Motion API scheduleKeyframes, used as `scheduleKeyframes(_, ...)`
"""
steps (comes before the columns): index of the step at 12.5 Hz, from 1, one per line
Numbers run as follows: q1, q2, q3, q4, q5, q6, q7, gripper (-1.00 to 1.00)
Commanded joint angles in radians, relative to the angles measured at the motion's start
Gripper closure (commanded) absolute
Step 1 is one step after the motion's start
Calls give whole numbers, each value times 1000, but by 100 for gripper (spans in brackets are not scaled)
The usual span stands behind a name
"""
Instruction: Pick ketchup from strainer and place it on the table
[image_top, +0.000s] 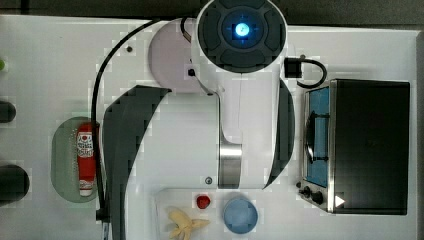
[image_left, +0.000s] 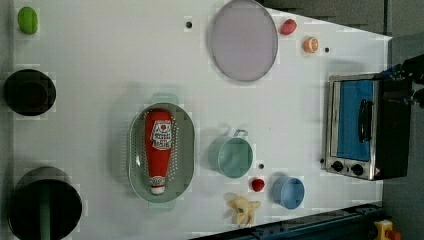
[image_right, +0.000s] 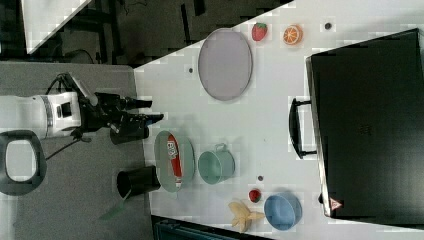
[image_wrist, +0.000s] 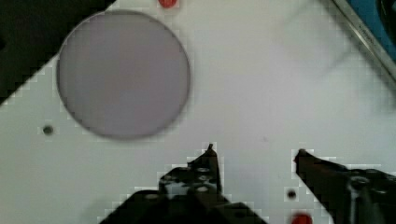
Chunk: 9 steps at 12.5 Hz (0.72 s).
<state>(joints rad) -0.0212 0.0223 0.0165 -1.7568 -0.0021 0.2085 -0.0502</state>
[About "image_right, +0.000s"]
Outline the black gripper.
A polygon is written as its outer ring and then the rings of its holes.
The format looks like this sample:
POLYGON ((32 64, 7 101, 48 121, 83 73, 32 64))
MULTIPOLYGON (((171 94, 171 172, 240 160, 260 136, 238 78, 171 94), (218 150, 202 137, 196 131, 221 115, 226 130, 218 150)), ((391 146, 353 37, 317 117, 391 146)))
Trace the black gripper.
POLYGON ((163 114, 130 114, 128 110, 150 108, 151 100, 139 100, 124 97, 118 94, 95 93, 96 104, 92 104, 88 97, 79 96, 78 102, 81 111, 80 132, 95 132, 102 127, 111 127, 114 131, 121 131, 131 121, 141 126, 149 126, 161 121, 163 114))

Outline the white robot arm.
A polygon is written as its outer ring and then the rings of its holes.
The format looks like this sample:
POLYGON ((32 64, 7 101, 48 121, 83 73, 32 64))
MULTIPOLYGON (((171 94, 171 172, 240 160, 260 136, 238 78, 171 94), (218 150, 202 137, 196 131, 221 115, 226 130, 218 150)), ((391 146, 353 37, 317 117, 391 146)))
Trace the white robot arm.
POLYGON ((161 121, 162 114, 134 114, 149 108, 150 101, 98 93, 91 101, 75 92, 30 97, 1 98, 1 192, 26 195, 45 179, 48 157, 43 139, 72 137, 74 142, 86 133, 110 130, 113 144, 144 139, 148 126, 161 121))

